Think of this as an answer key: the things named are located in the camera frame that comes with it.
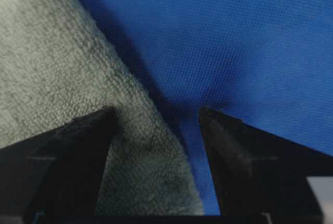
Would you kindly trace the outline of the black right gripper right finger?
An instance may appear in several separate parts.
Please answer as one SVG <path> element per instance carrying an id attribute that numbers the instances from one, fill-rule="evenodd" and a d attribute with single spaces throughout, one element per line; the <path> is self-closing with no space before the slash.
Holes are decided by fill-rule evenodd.
<path id="1" fill-rule="evenodd" d="M 238 223 L 332 223 L 332 156 L 210 108 L 200 132 L 222 216 Z"/>

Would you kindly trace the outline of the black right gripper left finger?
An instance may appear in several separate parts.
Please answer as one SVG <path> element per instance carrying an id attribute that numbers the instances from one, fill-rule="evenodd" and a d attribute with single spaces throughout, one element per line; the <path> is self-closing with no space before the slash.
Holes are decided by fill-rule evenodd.
<path id="1" fill-rule="evenodd" d="M 116 112 L 107 107 L 1 148 L 1 223 L 93 215 L 116 134 Z"/>

